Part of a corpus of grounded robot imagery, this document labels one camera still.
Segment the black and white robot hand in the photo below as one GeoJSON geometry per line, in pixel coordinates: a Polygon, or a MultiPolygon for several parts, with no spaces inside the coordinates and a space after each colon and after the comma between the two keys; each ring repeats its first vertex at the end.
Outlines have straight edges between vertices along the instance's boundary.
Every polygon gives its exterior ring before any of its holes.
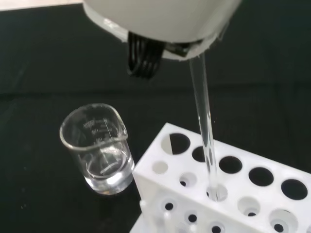
{"type": "Polygon", "coordinates": [[[96,25],[128,47],[128,73],[150,79],[161,60],[185,61],[220,37],[238,0],[85,0],[96,25]]]}

